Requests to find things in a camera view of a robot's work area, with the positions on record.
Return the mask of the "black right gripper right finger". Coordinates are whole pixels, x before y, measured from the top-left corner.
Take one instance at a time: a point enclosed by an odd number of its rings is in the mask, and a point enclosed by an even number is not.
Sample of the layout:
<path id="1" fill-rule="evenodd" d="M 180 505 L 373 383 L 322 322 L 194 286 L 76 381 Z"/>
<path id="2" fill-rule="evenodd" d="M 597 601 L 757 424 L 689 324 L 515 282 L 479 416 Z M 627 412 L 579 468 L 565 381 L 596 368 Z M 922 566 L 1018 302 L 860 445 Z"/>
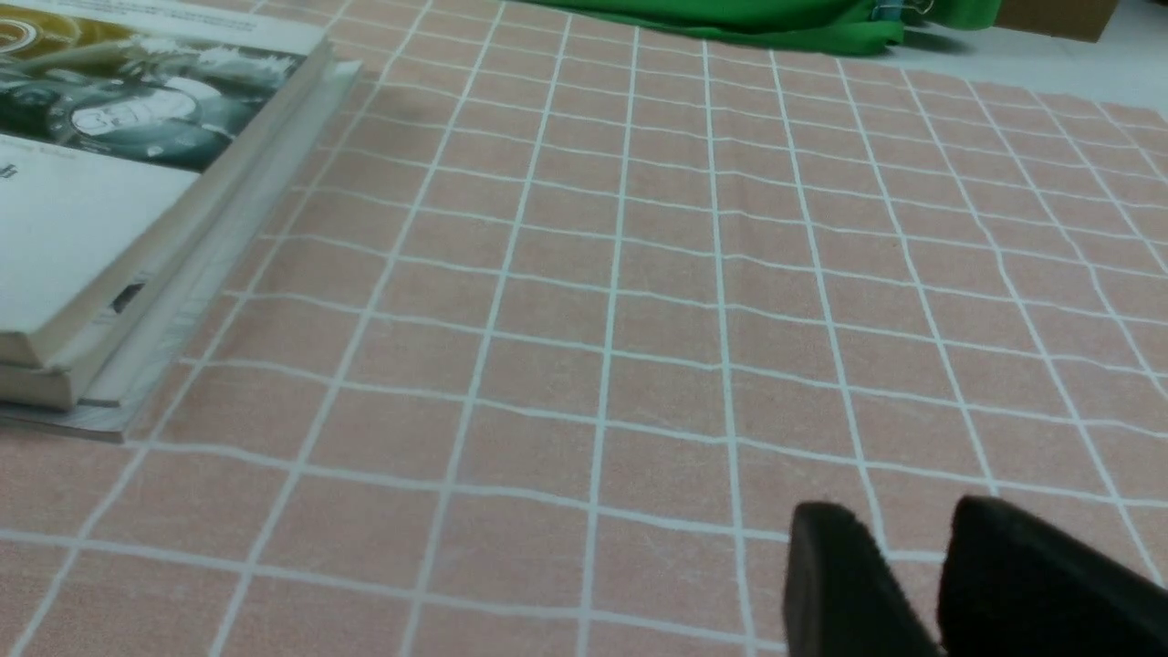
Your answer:
<path id="1" fill-rule="evenodd" d="M 1163 656 L 1150 579 L 996 496 L 955 504 L 937 606 L 951 656 Z"/>

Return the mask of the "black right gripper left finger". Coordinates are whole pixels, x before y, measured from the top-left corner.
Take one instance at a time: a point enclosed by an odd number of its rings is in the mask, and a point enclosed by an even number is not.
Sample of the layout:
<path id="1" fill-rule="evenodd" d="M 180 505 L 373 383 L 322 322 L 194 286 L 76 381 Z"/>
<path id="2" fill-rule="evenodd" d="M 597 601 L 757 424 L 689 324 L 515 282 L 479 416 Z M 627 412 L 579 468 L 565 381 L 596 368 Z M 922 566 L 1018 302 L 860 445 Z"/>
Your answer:
<path id="1" fill-rule="evenodd" d="M 783 595 L 791 656 L 939 656 L 871 532 L 842 505 L 794 507 Z"/>

